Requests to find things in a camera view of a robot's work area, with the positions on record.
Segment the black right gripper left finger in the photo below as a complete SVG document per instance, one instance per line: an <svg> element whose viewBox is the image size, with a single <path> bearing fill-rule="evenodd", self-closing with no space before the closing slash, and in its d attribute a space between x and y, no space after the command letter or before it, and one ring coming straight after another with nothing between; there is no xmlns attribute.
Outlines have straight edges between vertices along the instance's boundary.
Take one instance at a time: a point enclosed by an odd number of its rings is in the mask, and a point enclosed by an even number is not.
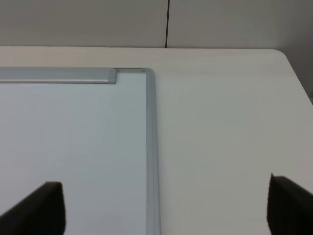
<svg viewBox="0 0 313 235"><path fill-rule="evenodd" d="M0 216L2 235L63 235L66 207L63 185L46 182Z"/></svg>

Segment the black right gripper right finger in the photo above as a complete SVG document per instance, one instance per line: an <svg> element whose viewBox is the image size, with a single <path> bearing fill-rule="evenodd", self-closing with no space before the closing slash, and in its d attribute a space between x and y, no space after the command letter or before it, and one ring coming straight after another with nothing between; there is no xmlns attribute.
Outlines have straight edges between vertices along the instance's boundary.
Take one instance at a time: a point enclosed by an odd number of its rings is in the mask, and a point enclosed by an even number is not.
<svg viewBox="0 0 313 235"><path fill-rule="evenodd" d="M285 176L271 175L267 222L272 235L311 235L313 194Z"/></svg>

